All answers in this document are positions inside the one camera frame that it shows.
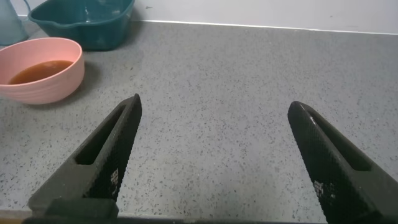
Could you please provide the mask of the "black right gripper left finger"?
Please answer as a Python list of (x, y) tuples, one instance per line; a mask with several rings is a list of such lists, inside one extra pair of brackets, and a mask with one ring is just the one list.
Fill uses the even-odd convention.
[(44, 213), (56, 199), (117, 201), (142, 116), (138, 94), (120, 102), (28, 201)]

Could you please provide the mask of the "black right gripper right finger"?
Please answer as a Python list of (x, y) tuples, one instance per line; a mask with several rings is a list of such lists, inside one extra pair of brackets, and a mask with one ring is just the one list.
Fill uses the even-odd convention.
[(288, 120), (328, 223), (397, 223), (397, 181), (309, 105)]

